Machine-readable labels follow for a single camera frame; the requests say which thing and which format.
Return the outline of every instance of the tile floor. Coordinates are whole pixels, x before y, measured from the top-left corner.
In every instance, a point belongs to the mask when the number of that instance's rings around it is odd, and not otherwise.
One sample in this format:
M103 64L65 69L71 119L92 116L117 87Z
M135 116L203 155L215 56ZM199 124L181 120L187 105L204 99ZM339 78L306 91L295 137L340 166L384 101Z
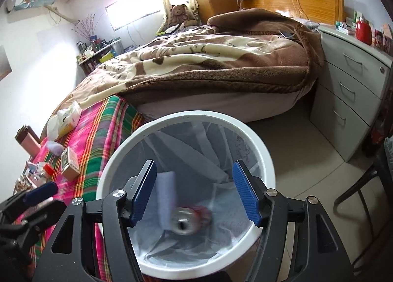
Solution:
M309 115L309 105L299 101L290 111L249 126L270 151L276 170L276 188L286 197L299 200L315 195L331 217L352 262L370 241L366 216L358 195L344 201L337 213L333 212L333 202L362 176L372 159L357 154L349 163L344 162L309 121ZM362 193L375 230L379 231L388 214L380 180L374 178ZM289 223L278 281L288 277L293 234L294 223ZM234 282L245 280L253 256L254 252L249 252L227 269Z

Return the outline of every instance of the nightstand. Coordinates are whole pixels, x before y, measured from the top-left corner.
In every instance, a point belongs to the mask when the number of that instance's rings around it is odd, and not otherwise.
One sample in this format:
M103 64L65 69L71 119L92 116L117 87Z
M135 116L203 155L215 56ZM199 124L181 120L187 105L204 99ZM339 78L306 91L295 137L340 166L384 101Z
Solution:
M334 27L318 29L326 62L310 121L349 161L380 112L393 58Z

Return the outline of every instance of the striped fabric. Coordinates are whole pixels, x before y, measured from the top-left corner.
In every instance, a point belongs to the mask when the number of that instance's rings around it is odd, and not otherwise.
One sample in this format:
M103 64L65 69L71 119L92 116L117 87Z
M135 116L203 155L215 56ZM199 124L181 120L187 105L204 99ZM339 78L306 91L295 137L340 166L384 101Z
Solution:
M41 143L42 149L34 162L45 161L54 166L52 181L58 186L58 193L54 196L56 199L64 201L66 205L75 197L83 197L85 201L95 200L98 180L109 158L119 145L144 123L143 116L124 99L111 96L84 110L77 127L58 140L64 148L71 147L77 153L81 169L78 178L68 182L61 176L60 157L48 151L45 146L47 139ZM37 264L52 231L53 228L49 228L44 232L41 240L31 248L30 255L34 264ZM97 225L96 245L100 278L110 281L103 238Z

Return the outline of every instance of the plastic bottle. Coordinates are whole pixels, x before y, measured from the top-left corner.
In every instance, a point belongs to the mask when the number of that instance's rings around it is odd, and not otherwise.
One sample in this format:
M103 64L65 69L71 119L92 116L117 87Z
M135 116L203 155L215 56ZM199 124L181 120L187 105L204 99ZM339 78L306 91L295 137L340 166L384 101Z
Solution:
M37 186L42 186L46 182L50 181L51 177L54 175L55 170L50 164L44 165L41 172L35 173L31 177L31 181Z

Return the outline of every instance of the red bottle cap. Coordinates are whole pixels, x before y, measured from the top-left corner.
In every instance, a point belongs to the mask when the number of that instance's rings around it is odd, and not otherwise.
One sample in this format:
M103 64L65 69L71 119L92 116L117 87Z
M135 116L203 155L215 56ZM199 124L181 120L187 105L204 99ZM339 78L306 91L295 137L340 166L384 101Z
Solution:
M44 169L44 171L45 171L47 174L49 174L50 176L54 175L54 173L55 173L54 168L53 168L50 164L44 165L43 169Z

